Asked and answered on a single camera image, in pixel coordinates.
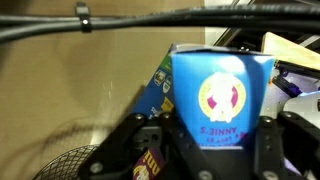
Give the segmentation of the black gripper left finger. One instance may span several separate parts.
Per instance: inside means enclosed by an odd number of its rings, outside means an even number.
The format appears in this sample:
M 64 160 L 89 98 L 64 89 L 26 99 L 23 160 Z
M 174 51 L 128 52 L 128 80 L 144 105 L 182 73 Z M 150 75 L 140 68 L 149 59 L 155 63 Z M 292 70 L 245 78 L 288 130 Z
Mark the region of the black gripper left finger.
M 133 180 L 134 165 L 151 148 L 165 160 L 155 180 L 214 180 L 204 153 L 171 113 L 128 115 L 80 165 L 78 180 Z

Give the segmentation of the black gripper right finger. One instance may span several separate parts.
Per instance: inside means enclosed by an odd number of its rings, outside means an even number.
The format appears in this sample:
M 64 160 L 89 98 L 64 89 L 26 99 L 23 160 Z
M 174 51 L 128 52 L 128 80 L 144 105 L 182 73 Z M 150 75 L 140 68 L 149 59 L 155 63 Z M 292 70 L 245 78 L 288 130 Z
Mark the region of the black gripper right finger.
M 320 129 L 302 116 L 260 116 L 254 145 L 255 180 L 320 179 Z

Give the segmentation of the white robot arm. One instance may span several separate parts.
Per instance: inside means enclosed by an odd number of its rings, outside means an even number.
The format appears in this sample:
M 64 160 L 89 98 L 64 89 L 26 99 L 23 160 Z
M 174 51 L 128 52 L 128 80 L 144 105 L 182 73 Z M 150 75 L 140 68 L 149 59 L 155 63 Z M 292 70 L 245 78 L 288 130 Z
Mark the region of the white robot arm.
M 154 148 L 164 165 L 152 180 L 307 180 L 320 175 L 318 95 L 287 101 L 275 119 L 261 116 L 241 150 L 201 150 L 172 113 L 132 113 L 78 169 L 76 180 L 132 180 Z

